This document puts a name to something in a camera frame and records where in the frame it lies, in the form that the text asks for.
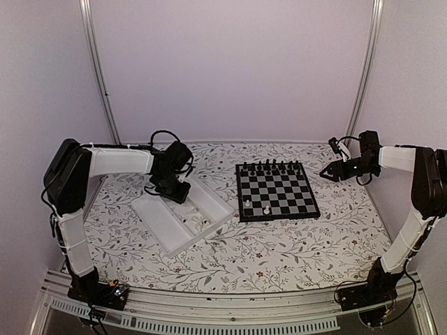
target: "white tray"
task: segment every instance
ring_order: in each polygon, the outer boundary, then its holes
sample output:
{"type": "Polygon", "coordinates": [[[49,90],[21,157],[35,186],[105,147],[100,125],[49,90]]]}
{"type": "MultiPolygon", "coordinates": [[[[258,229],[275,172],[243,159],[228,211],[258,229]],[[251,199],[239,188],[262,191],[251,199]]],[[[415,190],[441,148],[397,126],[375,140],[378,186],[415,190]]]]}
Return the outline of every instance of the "white tray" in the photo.
{"type": "Polygon", "coordinates": [[[197,177],[191,175],[185,203],[146,194],[132,207],[169,258],[217,230],[231,219],[234,209],[197,177]]]}

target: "white wall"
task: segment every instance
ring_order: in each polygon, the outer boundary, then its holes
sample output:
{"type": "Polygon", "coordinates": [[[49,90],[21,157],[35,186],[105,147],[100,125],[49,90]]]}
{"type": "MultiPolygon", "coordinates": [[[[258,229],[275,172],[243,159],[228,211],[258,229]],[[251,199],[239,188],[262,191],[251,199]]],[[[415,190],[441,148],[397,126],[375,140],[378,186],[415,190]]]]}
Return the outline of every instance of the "white wall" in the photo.
{"type": "Polygon", "coordinates": [[[0,45],[0,334],[23,335],[47,268],[61,262],[43,174],[64,138],[110,137],[78,0],[2,1],[0,45]]]}
{"type": "MultiPolygon", "coordinates": [[[[386,1],[371,80],[357,133],[381,144],[447,149],[447,2],[386,1]]],[[[393,237],[410,206],[411,176],[383,170],[369,186],[393,237]]],[[[447,221],[416,257],[440,334],[447,334],[447,221]]]]}
{"type": "Polygon", "coordinates": [[[321,141],[343,134],[371,0],[96,0],[92,13],[123,142],[321,141]]]}

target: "black cable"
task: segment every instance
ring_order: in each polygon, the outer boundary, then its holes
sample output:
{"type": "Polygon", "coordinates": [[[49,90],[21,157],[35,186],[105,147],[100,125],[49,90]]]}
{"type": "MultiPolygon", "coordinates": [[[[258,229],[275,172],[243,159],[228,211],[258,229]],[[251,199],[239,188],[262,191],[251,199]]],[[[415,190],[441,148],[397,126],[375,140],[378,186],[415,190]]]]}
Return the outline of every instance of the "black cable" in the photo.
{"type": "Polygon", "coordinates": [[[341,138],[337,141],[337,144],[339,144],[340,141],[342,141],[342,140],[347,140],[347,139],[360,141],[360,139],[359,139],[358,137],[354,137],[354,136],[343,136],[343,137],[341,137],[341,138]]]}
{"type": "Polygon", "coordinates": [[[368,185],[372,181],[372,173],[369,174],[369,179],[368,179],[368,181],[366,183],[362,184],[362,183],[359,182],[360,181],[360,176],[356,177],[356,181],[357,181],[357,184],[359,184],[360,186],[366,186],[366,185],[368,185]]]}
{"type": "Polygon", "coordinates": [[[155,196],[161,195],[160,193],[153,193],[153,192],[149,191],[150,188],[147,187],[147,186],[145,186],[143,189],[144,189],[145,192],[146,192],[147,194],[149,194],[149,195],[155,195],[155,196]]]}
{"type": "MultiPolygon", "coordinates": [[[[105,327],[101,321],[101,315],[99,314],[99,312],[96,310],[96,308],[93,307],[93,303],[92,301],[87,297],[87,295],[84,293],[84,290],[81,288],[80,284],[78,283],[78,278],[75,275],[75,273],[73,272],[73,270],[71,269],[70,266],[70,260],[68,259],[68,257],[66,256],[66,264],[67,264],[67,270],[71,276],[71,278],[73,279],[73,284],[75,286],[75,289],[79,292],[79,294],[81,295],[81,297],[85,300],[85,302],[87,303],[88,307],[90,308],[90,314],[89,314],[89,318],[90,318],[90,323],[93,323],[93,315],[95,316],[95,318],[98,320],[98,323],[101,327],[101,329],[103,330],[103,335],[108,335],[107,331],[105,330],[105,327]]],[[[101,333],[99,333],[96,329],[95,326],[92,325],[92,327],[90,327],[90,329],[92,329],[95,334],[101,335],[101,333]]]]}
{"type": "Polygon", "coordinates": [[[172,131],[166,131],[166,130],[159,130],[159,131],[154,131],[153,133],[152,133],[152,135],[151,135],[151,139],[150,139],[150,141],[149,141],[149,146],[150,147],[153,147],[154,146],[154,138],[155,138],[155,135],[157,135],[157,134],[161,134],[161,133],[165,133],[165,134],[169,134],[169,135],[171,135],[171,136],[173,136],[178,142],[181,142],[180,141],[180,139],[178,138],[178,136],[176,135],[176,134],[174,134],[172,131]]]}
{"type": "Polygon", "coordinates": [[[396,318],[392,319],[391,321],[385,322],[383,324],[383,326],[389,325],[390,323],[393,323],[397,320],[399,320],[411,307],[411,305],[414,302],[414,299],[416,298],[416,293],[418,291],[418,284],[416,283],[416,281],[413,279],[412,276],[409,275],[408,270],[406,269],[406,266],[408,265],[409,259],[407,258],[405,263],[404,263],[404,273],[405,276],[413,282],[413,286],[414,286],[414,290],[413,290],[413,296],[411,297],[410,303],[408,304],[408,306],[404,309],[404,311],[402,313],[400,313],[396,318]]]}

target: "floral tablecloth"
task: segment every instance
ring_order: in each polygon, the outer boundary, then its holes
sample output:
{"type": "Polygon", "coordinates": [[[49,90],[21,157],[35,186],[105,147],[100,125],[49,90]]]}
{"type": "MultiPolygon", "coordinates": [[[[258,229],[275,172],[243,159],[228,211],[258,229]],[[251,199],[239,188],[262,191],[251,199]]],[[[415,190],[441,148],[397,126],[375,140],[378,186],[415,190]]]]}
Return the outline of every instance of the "floral tablecloth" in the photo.
{"type": "Polygon", "coordinates": [[[390,245],[365,189],[318,172],[337,159],[323,144],[189,144],[194,173],[236,209],[214,234],[168,259],[131,207],[148,176],[108,175],[85,230],[103,280],[188,292],[245,293],[324,288],[363,280],[390,245]],[[299,160],[321,210],[318,219],[239,222],[235,164],[299,160]]]}

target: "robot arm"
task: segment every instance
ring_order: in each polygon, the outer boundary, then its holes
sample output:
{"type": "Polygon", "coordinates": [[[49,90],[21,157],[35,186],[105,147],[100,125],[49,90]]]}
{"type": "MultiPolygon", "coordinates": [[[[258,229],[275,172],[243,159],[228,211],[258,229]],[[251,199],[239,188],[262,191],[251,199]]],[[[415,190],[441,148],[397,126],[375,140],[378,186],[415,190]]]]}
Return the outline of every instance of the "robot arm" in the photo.
{"type": "Polygon", "coordinates": [[[73,298],[112,308],[114,297],[126,299],[122,286],[115,283],[112,295],[110,288],[98,282],[90,256],[83,219],[89,178],[112,173],[150,174],[155,192],[181,204],[190,185],[180,182],[177,175],[191,171],[188,163],[191,159],[192,153],[180,141],[173,142],[165,151],[152,145],[81,145],[73,139],[62,143],[45,173],[43,194],[47,193],[53,210],[52,227],[73,278],[73,298]],[[182,171],[187,164],[189,168],[182,171]]]}
{"type": "MultiPolygon", "coordinates": [[[[346,153],[339,141],[329,141],[336,154],[346,153]]],[[[367,283],[355,289],[338,291],[342,309],[349,310],[378,304],[397,296],[395,286],[404,274],[407,262],[420,250],[432,228],[447,212],[447,151],[428,147],[382,147],[374,131],[359,136],[360,157],[331,162],[320,175],[331,181],[369,174],[379,176],[381,168],[413,174],[411,208],[398,236],[369,271],[367,283]]]]}

